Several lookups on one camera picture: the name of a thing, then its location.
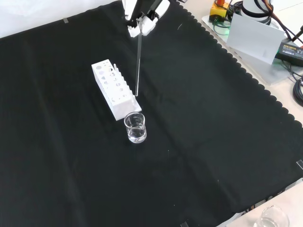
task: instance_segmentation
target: tape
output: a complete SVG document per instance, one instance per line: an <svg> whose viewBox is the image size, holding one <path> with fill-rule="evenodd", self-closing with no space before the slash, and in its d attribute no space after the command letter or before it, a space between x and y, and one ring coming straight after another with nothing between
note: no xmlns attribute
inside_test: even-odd
<svg viewBox="0 0 303 227"><path fill-rule="evenodd" d="M181 224L181 227L188 227L188 224L186 222Z"/></svg>
<svg viewBox="0 0 303 227"><path fill-rule="evenodd" d="M301 167L301 169L303 169L303 161L302 160L297 161L297 164L298 164L299 167Z"/></svg>

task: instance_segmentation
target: white card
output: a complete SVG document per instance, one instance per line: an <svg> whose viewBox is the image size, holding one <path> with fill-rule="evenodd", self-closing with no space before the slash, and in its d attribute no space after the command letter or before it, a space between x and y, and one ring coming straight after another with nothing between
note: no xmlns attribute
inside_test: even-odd
<svg viewBox="0 0 303 227"><path fill-rule="evenodd" d="M227 45L271 64L284 39L284 31L234 14Z"/></svg>

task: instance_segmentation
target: white test tube rack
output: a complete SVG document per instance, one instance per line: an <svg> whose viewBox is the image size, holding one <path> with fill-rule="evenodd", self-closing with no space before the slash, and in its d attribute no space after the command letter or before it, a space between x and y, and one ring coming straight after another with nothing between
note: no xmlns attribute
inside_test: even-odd
<svg viewBox="0 0 303 227"><path fill-rule="evenodd" d="M131 112L141 111L133 92L129 89L119 69L107 59L91 65L96 82L116 121Z"/></svg>

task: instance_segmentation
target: white table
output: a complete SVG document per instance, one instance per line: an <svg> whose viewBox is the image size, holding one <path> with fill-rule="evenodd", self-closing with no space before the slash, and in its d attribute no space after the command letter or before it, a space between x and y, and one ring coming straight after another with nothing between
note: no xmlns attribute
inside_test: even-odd
<svg viewBox="0 0 303 227"><path fill-rule="evenodd" d="M253 227L263 210L272 205L280 207L290 220L290 227L303 226L303 183L300 183L259 207L244 214L227 227Z"/></svg>

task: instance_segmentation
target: yellow device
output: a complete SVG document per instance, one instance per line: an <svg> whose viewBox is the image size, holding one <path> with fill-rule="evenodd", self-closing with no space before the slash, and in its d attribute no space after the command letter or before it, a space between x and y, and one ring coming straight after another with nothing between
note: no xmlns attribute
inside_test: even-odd
<svg viewBox="0 0 303 227"><path fill-rule="evenodd" d="M225 2L222 7L227 9L228 3ZM217 7L216 4L213 3L213 6L210 9L209 20L214 21L215 19L217 19L218 21L224 22L224 18L226 17L227 12L226 9Z"/></svg>

